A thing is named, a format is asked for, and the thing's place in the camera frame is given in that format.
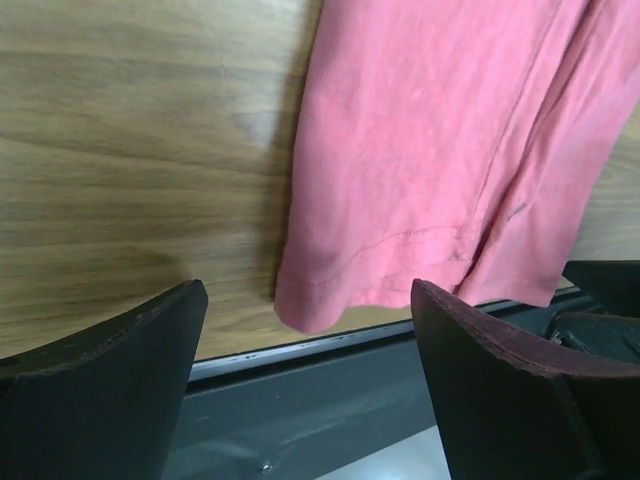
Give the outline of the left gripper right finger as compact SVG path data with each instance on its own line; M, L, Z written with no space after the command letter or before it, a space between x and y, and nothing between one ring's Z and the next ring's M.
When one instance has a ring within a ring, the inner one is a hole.
M635 479L639 369L575 351L417 280L411 311L454 479Z

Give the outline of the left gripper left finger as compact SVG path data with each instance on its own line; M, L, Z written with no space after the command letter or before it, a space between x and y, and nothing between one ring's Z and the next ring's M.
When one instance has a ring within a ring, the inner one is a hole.
M2 478L161 478L207 307L187 281L3 358Z

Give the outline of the dusty rose t shirt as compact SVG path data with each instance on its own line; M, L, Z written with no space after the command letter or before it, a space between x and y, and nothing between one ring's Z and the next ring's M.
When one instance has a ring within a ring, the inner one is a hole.
M547 305L639 99L635 1L327 1L274 309Z

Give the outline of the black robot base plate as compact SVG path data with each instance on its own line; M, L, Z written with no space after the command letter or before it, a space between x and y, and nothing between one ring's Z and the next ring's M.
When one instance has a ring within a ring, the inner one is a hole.
M639 369L639 265L573 261L550 305L476 308ZM167 479L454 479L408 320L195 365Z

